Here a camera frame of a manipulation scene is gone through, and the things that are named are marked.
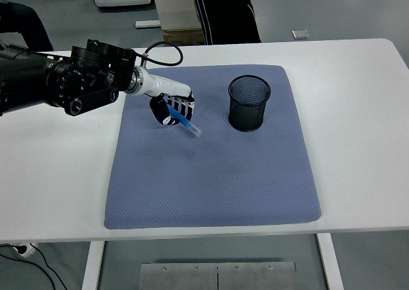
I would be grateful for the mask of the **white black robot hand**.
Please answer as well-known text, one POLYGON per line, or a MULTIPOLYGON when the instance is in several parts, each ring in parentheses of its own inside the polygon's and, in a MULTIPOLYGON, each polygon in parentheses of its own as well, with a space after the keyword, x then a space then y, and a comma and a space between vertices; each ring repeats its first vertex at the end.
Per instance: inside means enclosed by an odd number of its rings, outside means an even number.
POLYGON ((176 125, 180 122, 169 110, 171 106, 186 120, 192 119, 194 97, 190 86, 165 77, 152 75, 138 66, 134 68, 132 95, 148 95, 154 117, 162 125, 176 125))

